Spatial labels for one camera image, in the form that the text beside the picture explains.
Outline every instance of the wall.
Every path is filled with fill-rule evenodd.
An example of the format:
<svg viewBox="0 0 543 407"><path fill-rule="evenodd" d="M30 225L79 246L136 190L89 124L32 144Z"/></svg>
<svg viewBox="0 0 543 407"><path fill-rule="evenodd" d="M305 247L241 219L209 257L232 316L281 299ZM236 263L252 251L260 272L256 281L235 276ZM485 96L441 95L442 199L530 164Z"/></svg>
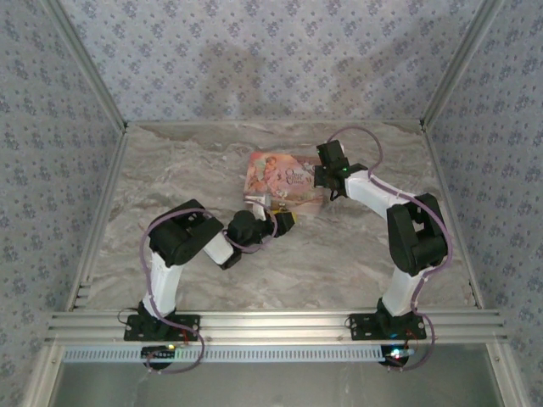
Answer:
<svg viewBox="0 0 543 407"><path fill-rule="evenodd" d="M431 130L488 307L543 405L543 5L508 0Z"/></svg>
<svg viewBox="0 0 543 407"><path fill-rule="evenodd" d="M116 142L37 0L0 2L0 405L61 310Z"/></svg>
<svg viewBox="0 0 543 407"><path fill-rule="evenodd" d="M479 0L62 3L125 120L413 120Z"/></svg>

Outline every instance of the gray marble surface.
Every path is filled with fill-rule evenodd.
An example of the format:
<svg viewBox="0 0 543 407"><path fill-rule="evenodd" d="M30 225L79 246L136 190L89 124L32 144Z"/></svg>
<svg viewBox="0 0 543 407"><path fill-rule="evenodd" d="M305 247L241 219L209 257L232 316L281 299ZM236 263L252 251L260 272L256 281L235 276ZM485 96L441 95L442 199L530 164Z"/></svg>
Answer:
<svg viewBox="0 0 543 407"><path fill-rule="evenodd" d="M131 125L109 223L87 307L121 309L145 292L137 245L156 216L196 198L227 224L244 207L242 192L252 151L316 154L346 124ZM397 126L365 124L380 138L385 159L377 175L410 192L441 197L423 137ZM351 163L377 158L372 139L341 137ZM287 235L221 270L203 252L186 267L178 309L343 309L376 304L394 264L384 220L341 198L315 217L301 217ZM456 251L453 266L425 287L420 304L471 306L467 270Z"/></svg>

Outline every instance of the wire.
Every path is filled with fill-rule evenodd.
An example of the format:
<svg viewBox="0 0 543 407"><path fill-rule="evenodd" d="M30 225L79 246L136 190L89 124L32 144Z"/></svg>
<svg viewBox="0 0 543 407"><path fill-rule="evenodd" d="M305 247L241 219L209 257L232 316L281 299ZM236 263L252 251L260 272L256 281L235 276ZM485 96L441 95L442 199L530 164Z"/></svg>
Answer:
<svg viewBox="0 0 543 407"><path fill-rule="evenodd" d="M120 320L120 314L121 314L123 311L127 311L127 310L130 310L130 311L137 311L137 308L134 308L134 307L126 307L126 308L121 309L121 310L117 313L117 321L118 321L119 323L121 323L122 325L128 325L128 321L124 322L124 321L121 321L121 320Z"/></svg>
<svg viewBox="0 0 543 407"><path fill-rule="evenodd" d="M417 286L415 287L415 291L413 292L413 295L411 296L411 311L413 312L414 315L422 317L428 323L428 327L430 328L430 333L431 333L430 346L428 348L428 352L417 363L415 363L414 365L407 366L407 367L395 367L395 368L393 368L393 370L397 370L397 371L412 371L413 369L416 369L416 368L424 365L428 361L429 357L432 355L432 353L434 351L434 345L435 345L435 328L434 328L434 324L432 323L432 321L430 320L430 318L426 314L418 311L418 309L417 309L418 295L421 292L421 290L423 289L424 284L429 279L429 277L433 276L436 273L439 273L440 271L444 270L446 267L448 267L451 264L451 262L452 262L452 252L453 252L452 238L451 238L451 235L449 234L449 232L447 231L447 227L445 226L445 223L427 205L420 202L418 199L416 199L414 197L411 197L410 195L407 195L407 194L405 194L403 192L396 191L395 189L382 184L374 176L372 176L372 173L383 162L383 157L384 157L383 146L381 145L381 142L379 141L378 137L375 136L375 134L373 134L371 131L369 131L365 127L361 127L361 126L358 126L358 125L351 125L351 126L344 127L342 129L337 130L335 133L333 133L327 139L327 142L331 142L337 135L339 135L340 133L342 133L344 131L347 131L347 130L364 131L377 144L377 148L379 150L379 158L378 158L377 162L367 170L367 178L368 178L368 180L373 185L380 188L381 190L383 190L383 191L385 191L387 193L391 193L391 194L393 194L395 196L398 196L399 198L405 199L405 200L407 200L409 202L412 202L416 206L418 206L419 208L424 210L434 220L434 222L439 226L440 230L443 232L443 236L444 236L445 241L446 241L447 258L445 259L445 262L438 265L437 267L434 267L431 270L425 271L424 274L421 276L421 279L419 280Z"/></svg>
<svg viewBox="0 0 543 407"><path fill-rule="evenodd" d="M415 352L418 351L418 337L413 333L411 329L406 329L406 334L412 336L415 339L416 345L415 345ZM409 339L406 340L406 348L409 348L408 343Z"/></svg>
<svg viewBox="0 0 543 407"><path fill-rule="evenodd" d="M241 245L237 246L242 250L252 249L254 246L257 246L258 248L255 249L255 251L256 251L256 250L259 250L260 248L263 248L265 245L267 245L273 239L273 237L275 236L275 234L277 232L277 219L275 218L275 215L271 212L271 210L269 208L267 208L263 203L260 203L258 201L254 201L252 199L245 199L245 202L261 205L265 210L267 210L269 212L270 217L271 217L271 221L273 222L273 233L271 235L271 238L268 241L266 241L266 242L264 242L262 244L253 245L253 246L250 246L250 247L245 247L245 246L241 246ZM153 284L152 284L152 279L151 279L151 270L149 269L149 267L147 266L147 262L145 261L145 242L147 241L147 236L149 235L149 233L151 233L151 231L155 227L157 227L158 225L161 225L162 223L166 222L167 220L176 218L177 216L189 215L189 214L194 214L194 213L200 213L200 214L207 215L209 217L214 217L214 215L211 212L209 212L209 210L201 209L201 208L181 209L181 210L171 212L171 213L169 213L167 215L164 215L164 216L160 217L159 219L155 220L153 223L151 223L151 225L149 225L147 230L143 233L142 238L141 238L140 243L139 243L139 260L140 260L140 263L142 264L143 273L145 274L145 281L147 282L147 292L149 294L149 302L151 304L151 309L153 310L154 315L161 322L165 323L168 326L173 326L174 328L181 329L182 331L185 331L185 332L186 331L191 332L199 340L199 342L201 343L201 349L200 349L200 353L199 353L198 358L191 365L189 365L187 367L180 368L180 369L167 370L167 371L155 370L155 369L153 369L151 367L151 364L150 364L150 360L153 358L154 353L149 354L147 359L146 359L146 363L145 363L145 365L148 368L148 371L152 372L152 373L157 373L157 374L160 374L160 375L175 375L176 373L184 373L186 371L191 371L192 369L197 367L202 362L202 359L204 358L205 340L202 337L202 335L197 330L193 329L191 326L185 326L183 324L177 324L175 322L168 321L159 312L159 309L158 309L158 307L156 305L156 302L154 301Z"/></svg>

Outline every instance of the metal rail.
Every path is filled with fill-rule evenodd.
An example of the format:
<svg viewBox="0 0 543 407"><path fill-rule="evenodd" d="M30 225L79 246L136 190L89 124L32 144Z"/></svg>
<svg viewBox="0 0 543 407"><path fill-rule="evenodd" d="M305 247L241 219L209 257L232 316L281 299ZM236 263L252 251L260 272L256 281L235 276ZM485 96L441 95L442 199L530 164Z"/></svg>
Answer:
<svg viewBox="0 0 543 407"><path fill-rule="evenodd" d="M141 345L68 346L63 363L143 363ZM198 346L176 348L161 362L193 363L200 354ZM356 346L210 346L205 348L204 363L297 363L297 362L382 362L379 345Z"/></svg>
<svg viewBox="0 0 543 407"><path fill-rule="evenodd" d="M126 144L128 138L125 134L121 134L117 146L115 147L115 153L113 159L109 164L108 175L106 176L104 189L102 195L98 201L98 208L92 219L91 230L85 242L83 253L77 267L76 279L72 286L70 296L66 309L73 311L77 307L83 307L87 303L87 295L90 292L91 273L98 260L98 252L102 244L102 238L104 236L105 227L108 223L109 212L111 210L111 204L113 203L113 195L115 193L115 187L119 178L120 169L125 157ZM79 294L83 285L89 287L86 295Z"/></svg>
<svg viewBox="0 0 543 407"><path fill-rule="evenodd" d="M202 316L200 332L214 345L349 345L345 321L352 313L374 309L301 311L194 311ZM492 309L426 309L437 344L502 343L507 332L499 311ZM81 311L53 314L47 340L56 344L126 344L117 313ZM429 339L420 341L428 343ZM366 344L398 341L364 341Z"/></svg>
<svg viewBox="0 0 543 407"><path fill-rule="evenodd" d="M105 114L119 131L124 131L125 122L122 115L104 84L102 77L98 73L88 51L77 36L76 29L68 18L64 7L60 4L59 0L41 0L41 3L51 18L53 25L59 31L66 47L70 50L72 57L77 62L81 73L87 79L88 85L102 105Z"/></svg>
<svg viewBox="0 0 543 407"><path fill-rule="evenodd" d="M504 0L484 0L481 2L471 24L462 38L460 46L453 55L447 71L434 89L434 94L423 113L426 129L431 129L441 111L445 108L452 91L462 79L464 71L472 56L477 52L479 44L484 40L486 31L494 21Z"/></svg>

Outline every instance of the purple cable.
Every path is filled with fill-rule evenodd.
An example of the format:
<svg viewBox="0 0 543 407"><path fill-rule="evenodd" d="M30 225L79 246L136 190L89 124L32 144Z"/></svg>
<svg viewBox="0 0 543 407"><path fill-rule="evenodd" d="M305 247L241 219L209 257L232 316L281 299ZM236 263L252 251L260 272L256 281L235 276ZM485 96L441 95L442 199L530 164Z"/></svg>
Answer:
<svg viewBox="0 0 543 407"><path fill-rule="evenodd" d="M413 369L416 369L416 368L424 365L428 361L429 357L431 356L431 354L434 351L434 345L435 345L435 328L434 328L434 324L432 323L432 321L429 319L429 317L426 314L423 314L422 312L419 312L417 310L417 298L418 298L418 295L420 294L421 290L423 289L424 283L429 279L429 277L431 277L432 275L434 275L436 273L439 273L440 271L442 271L444 268L448 267L451 264L451 262L452 262L452 250L453 250L452 249L452 238L451 238L451 235L449 234L449 232L447 231L447 227L445 226L445 223L428 206L426 206L424 203L420 202L418 199L415 199L414 197L411 197L411 196L409 196L409 195L407 195L405 193L402 193L402 192L398 192L393 188L387 187L386 185L382 184L381 182L377 181L374 177L372 177L372 173L383 162L383 157L384 157L383 146L381 145L381 142L379 141L377 136L375 136L375 134L373 134L371 131L369 131L368 129L366 129L364 127L360 127L358 125L352 125L352 126L349 126L349 127L344 127L343 129L339 129L338 131L333 133L327 139L327 142L331 142L339 133L342 133L342 132L347 131L347 130L364 131L366 134L370 135L372 137L372 139L375 141L375 143L377 144L377 147L378 147L378 150L379 150L379 159L374 165L372 165L368 169L368 171L367 171L368 180L373 185L380 188L381 190L383 190L383 191L385 191L387 193L390 193L392 195L395 195L395 196L397 196L399 198L405 199L405 200L407 200L409 202L412 202L416 206L418 206L419 208L424 210L435 221L435 223L437 223L437 225L439 226L439 228L443 232L443 236L445 237L445 241L446 241L446 244L447 244L448 253L447 253L447 258L445 259L445 262L443 262L441 265L438 265L437 267L434 267L431 270L425 271L424 274L422 275L420 281L418 282L417 286L415 287L415 291L413 292L413 295L411 296L411 311L413 312L413 314L422 317L428 323L428 326L430 327L431 339L430 339L430 347L428 349L428 352L423 356L422 359L420 359L414 365L407 366L407 367L389 366L390 369L395 370L395 371L412 371Z"/></svg>
<svg viewBox="0 0 543 407"><path fill-rule="evenodd" d="M273 237L275 236L275 234L277 232L277 220L275 218L275 215L263 203L260 203L258 201L254 201L253 199L245 199L245 202L249 202L251 204L259 204L260 206L262 206L265 210L267 210L269 212L270 217L271 217L271 221L273 222L273 233L271 235L271 239L273 239ZM193 329L191 326L186 326L186 325L183 325L183 324L177 324L175 322L168 321L159 312L159 309L158 309L156 303L154 302L153 282L151 280L151 270L149 269L149 267L147 266L147 262L145 261L145 242L147 240L147 236L149 235L149 233L155 227L157 227L158 225L166 222L167 220L175 218L177 216L188 215L188 214L193 214L193 213L200 213L200 214L208 215L209 217L214 217L214 215L211 212L209 212L209 210L201 209L201 208L177 210L177 211L172 212L172 213L170 213L168 215L164 215L164 216L160 217L159 219L155 220L153 223L151 223L151 225L149 225L147 230L143 233L142 239L140 240L140 243L139 243L139 260L140 260L140 263L142 264L143 272L145 273L145 280L147 282L147 291L148 291L148 294L149 294L149 302L151 303L151 308L153 309L154 314L157 316L157 318L160 321L162 321L166 325L173 326L174 328L182 329L183 331L191 332L199 340L199 342L202 344L202 348L200 350L200 354L199 354L198 358L191 365L189 365L187 367L183 367L181 369L168 370L168 371L157 371L157 370L155 370L155 369L153 369L151 367L150 360L153 358L154 354L158 353L159 351L155 351L155 352L152 352L151 354L149 354L147 356L147 360L145 362L145 365L148 367L150 372L161 374L161 375L174 375L176 373L183 373L185 371L191 371L196 366L198 366L202 362L202 359L204 358L205 340L200 335L200 333L198 331L196 331L195 329ZM258 250L260 248L263 248L265 245L267 245L271 241L271 239L268 240L267 242L262 243L262 244L254 245L254 246L258 246L258 248L256 250ZM238 247L238 248L240 248L242 250L244 250L244 249L246 250L246 249L252 248L254 246L245 247L245 246L241 246L241 245L236 244L236 247Z"/></svg>

